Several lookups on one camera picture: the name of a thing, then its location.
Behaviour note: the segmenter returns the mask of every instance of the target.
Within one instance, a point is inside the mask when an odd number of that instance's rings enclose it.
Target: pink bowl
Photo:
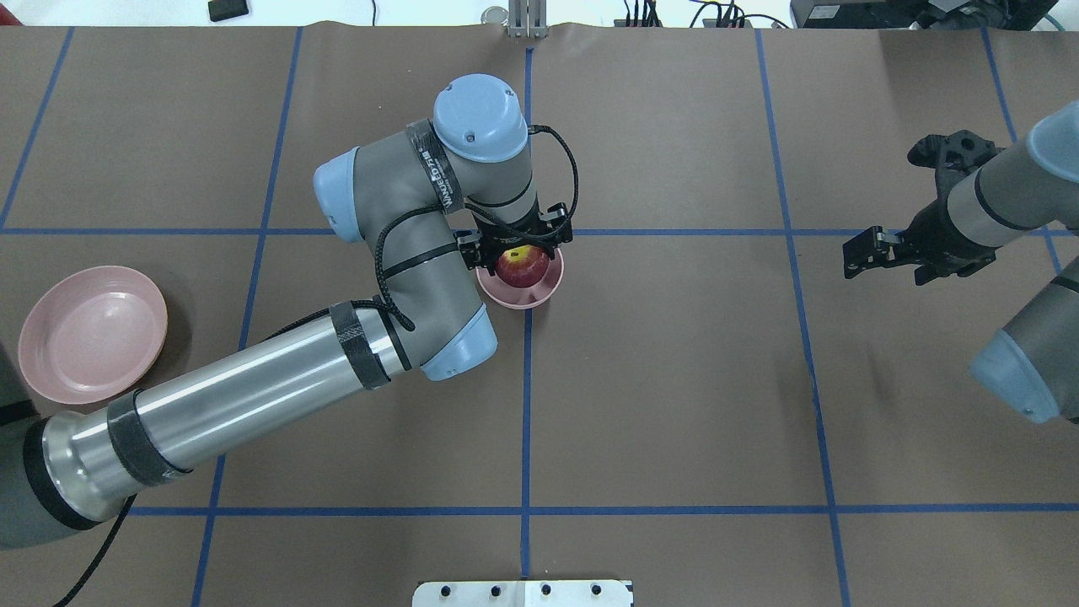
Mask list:
[[[513,311],[528,311],[535,308],[544,301],[550,299],[558,285],[562,284],[562,274],[565,265],[562,261],[562,250],[555,249],[555,259],[547,265],[547,273],[540,278],[536,284],[518,288],[504,282],[497,275],[492,276],[484,267],[476,267],[476,278],[479,286],[491,299],[506,308]]]

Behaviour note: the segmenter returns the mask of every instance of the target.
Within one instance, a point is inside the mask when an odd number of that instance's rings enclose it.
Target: pink dish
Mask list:
[[[46,399],[96,403],[146,374],[167,325],[165,298],[153,280],[123,265],[90,267],[38,300],[18,336],[18,365]]]
[[[528,311],[550,299],[558,285],[562,284],[564,272],[562,250],[556,248],[555,259],[547,265],[547,272],[540,278],[540,281],[530,287],[509,286],[497,275],[492,276],[484,267],[476,267],[476,278],[479,279],[479,286],[483,292],[494,299],[496,303],[513,311]]]

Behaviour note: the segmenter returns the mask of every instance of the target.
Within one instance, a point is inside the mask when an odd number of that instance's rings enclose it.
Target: robotic arm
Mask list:
[[[1022,141],[997,148],[969,130],[929,135],[907,153],[935,170],[937,199],[910,226],[874,225],[843,245],[844,274],[916,264],[924,285],[969,276],[1030,230],[1062,221],[1079,233],[1079,101],[1039,122]],[[1079,424],[1079,259],[997,332],[971,373],[1035,423]]]
[[[493,271],[522,243],[554,254],[572,239],[572,206],[540,211],[528,139],[544,129],[524,123],[508,84],[470,74],[438,95],[433,121],[320,166],[330,225],[374,256],[372,300],[338,303],[85,416],[40,419],[0,356],[0,549],[92,528],[144,488],[413,367],[438,382],[490,358],[497,341],[468,270]],[[478,231],[450,229],[445,215],[462,207]]]

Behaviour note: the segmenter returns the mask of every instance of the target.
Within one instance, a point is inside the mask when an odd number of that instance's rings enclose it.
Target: sticker label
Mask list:
[[[814,6],[812,11],[809,12],[809,18],[811,19],[830,19],[839,12],[838,4],[824,4],[821,6]]]

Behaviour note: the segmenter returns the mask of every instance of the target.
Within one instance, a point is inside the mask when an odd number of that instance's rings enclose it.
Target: white floor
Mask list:
[[[375,0],[378,25],[469,25],[483,10],[505,0]],[[210,25],[201,0],[3,0],[27,25],[201,26]],[[215,25],[306,25],[336,20],[370,25],[370,0],[248,0],[250,14]],[[789,0],[740,0],[749,13],[764,13],[791,24]],[[686,27],[699,4],[661,0],[659,16],[667,27]],[[711,16],[713,9],[705,13]],[[575,22],[611,26],[626,14],[622,0],[548,0],[548,23]],[[1069,30],[1079,30],[1079,0],[1061,0],[1050,13]],[[767,19],[754,19],[767,27]],[[1037,29],[1054,29],[1042,20]]]

